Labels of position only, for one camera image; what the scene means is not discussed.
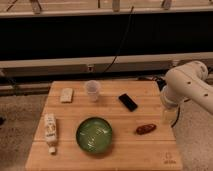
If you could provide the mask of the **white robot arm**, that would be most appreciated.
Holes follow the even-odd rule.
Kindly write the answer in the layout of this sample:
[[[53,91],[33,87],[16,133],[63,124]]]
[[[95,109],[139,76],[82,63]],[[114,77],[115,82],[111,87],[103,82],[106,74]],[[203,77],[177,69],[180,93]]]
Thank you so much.
[[[166,85],[160,92],[164,105],[164,122],[172,127],[180,116],[180,103],[188,98],[213,115],[213,86],[207,84],[207,66],[200,61],[191,61],[173,67],[165,74]]]

